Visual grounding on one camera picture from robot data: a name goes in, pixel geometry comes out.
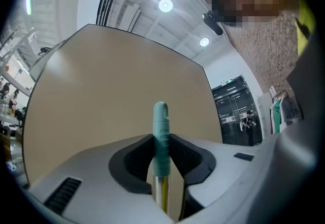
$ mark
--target glass door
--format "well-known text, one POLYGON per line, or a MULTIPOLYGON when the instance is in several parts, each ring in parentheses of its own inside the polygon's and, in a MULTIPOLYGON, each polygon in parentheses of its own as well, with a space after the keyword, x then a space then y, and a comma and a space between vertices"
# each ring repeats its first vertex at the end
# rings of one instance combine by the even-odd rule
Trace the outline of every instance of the glass door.
POLYGON ((230 97, 225 97, 216 101, 219 121, 221 124, 222 142, 224 144, 239 144, 238 122, 235 117, 233 105, 230 97))
POLYGON ((254 102, 251 99, 247 89, 242 89, 230 96, 230 101, 234 107, 234 114, 236 117, 239 133, 239 145, 248 145, 248 135, 246 131, 240 130, 240 122, 246 117, 248 110, 252 112, 252 119, 256 123, 253 127, 253 144, 258 144, 262 141, 261 126, 255 110, 254 102))
POLYGON ((217 99, 216 106, 224 144, 248 145, 246 131, 240 130, 240 122, 246 117, 248 110, 252 112, 252 119, 256 122, 256 127, 253 127, 253 144, 262 141, 261 126, 259 125, 254 102, 246 88, 227 97, 217 99))

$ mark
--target black slot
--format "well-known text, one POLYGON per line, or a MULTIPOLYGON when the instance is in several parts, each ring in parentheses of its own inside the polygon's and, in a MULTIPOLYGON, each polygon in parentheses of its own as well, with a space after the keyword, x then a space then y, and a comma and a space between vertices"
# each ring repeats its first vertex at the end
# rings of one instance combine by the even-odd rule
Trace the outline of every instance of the black slot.
POLYGON ((80 180, 68 177, 44 203, 46 207, 61 215, 81 184, 80 180))
POLYGON ((174 134, 170 134, 169 153, 185 187, 202 183, 216 167, 217 161, 211 152, 174 134))
POLYGON ((130 193, 152 194, 146 180, 153 156, 154 137, 148 135, 113 154, 108 169, 114 180, 130 193))
POLYGON ((254 155, 246 153, 236 153, 234 157, 251 162, 254 158, 254 155))

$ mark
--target white ceiling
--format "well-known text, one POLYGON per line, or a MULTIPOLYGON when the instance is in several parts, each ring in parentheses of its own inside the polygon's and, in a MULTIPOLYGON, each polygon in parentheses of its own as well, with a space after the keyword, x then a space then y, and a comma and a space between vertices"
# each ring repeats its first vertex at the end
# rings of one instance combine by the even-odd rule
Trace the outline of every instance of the white ceiling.
POLYGON ((40 47, 53 47, 76 32, 78 0, 30 2, 32 12, 27 15, 26 0, 16 0, 2 32, 4 38, 15 29, 27 32, 34 27, 40 47))
POLYGON ((171 0, 174 6, 168 13, 158 8, 159 1, 114 0, 106 26, 121 28, 127 7, 133 6, 142 12, 132 31, 134 34, 163 44, 190 59, 203 51, 217 51, 228 41, 225 35, 218 36, 203 22, 202 15, 208 11, 204 0, 171 0), (208 46, 200 46, 202 38, 209 39, 208 46))

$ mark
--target metal pole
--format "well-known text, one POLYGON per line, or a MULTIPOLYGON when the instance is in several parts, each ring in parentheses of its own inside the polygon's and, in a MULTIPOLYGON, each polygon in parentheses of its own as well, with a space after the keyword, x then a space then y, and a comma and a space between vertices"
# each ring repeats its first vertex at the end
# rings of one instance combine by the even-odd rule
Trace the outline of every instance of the metal pole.
POLYGON ((170 175, 165 177, 154 176, 154 199, 159 207, 169 215, 169 182, 170 175))

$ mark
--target teal handle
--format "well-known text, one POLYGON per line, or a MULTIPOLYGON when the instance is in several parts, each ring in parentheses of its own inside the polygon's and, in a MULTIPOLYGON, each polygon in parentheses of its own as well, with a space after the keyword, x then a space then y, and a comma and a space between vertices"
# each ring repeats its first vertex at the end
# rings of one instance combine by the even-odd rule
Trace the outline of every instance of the teal handle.
POLYGON ((169 156, 170 130, 168 106, 165 102, 157 102, 153 107, 152 134, 155 145, 153 174, 157 177, 169 176, 171 172, 171 160, 169 156))

